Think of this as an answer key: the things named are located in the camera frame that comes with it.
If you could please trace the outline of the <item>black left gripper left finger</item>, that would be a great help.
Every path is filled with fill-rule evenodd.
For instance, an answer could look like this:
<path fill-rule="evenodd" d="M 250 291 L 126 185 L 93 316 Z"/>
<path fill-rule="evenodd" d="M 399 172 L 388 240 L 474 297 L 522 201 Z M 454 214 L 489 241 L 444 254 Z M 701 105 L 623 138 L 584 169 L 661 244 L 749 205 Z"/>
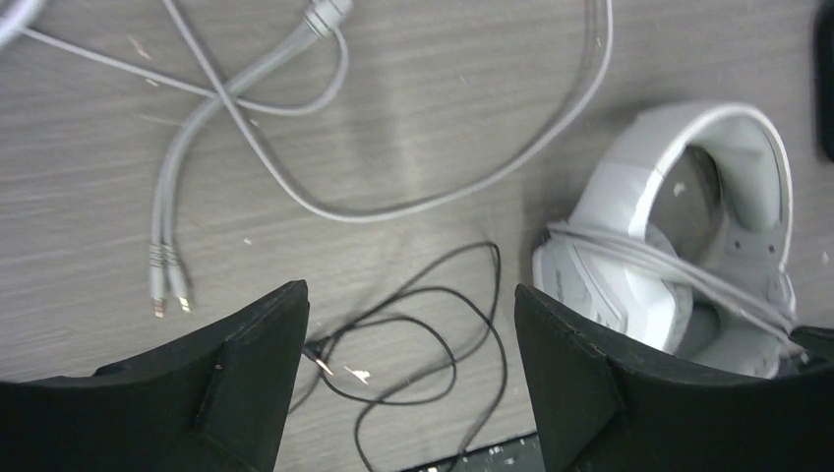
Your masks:
<path fill-rule="evenodd" d="M 309 312 L 294 280 L 88 377 L 2 383 L 2 469 L 272 470 Z"/>

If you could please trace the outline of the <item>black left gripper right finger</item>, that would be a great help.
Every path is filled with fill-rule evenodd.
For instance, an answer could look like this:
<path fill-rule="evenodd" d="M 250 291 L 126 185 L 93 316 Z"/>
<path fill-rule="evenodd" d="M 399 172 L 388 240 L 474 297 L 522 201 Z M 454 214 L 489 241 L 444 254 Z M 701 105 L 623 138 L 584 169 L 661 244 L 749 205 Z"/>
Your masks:
<path fill-rule="evenodd" d="M 548 471 L 829 471 L 833 369 L 773 380 L 663 353 L 518 285 L 514 323 Z"/>

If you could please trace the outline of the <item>large white grey headphones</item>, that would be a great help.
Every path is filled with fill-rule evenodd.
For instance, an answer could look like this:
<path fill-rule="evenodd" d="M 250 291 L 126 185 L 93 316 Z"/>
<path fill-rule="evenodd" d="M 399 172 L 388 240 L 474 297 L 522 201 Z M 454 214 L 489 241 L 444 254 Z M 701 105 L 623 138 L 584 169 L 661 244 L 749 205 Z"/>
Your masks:
<path fill-rule="evenodd" d="M 772 379 L 797 323 L 793 219 L 789 158 L 759 108 L 659 105 L 634 117 L 572 213 L 549 224 L 532 282 L 663 353 Z"/>

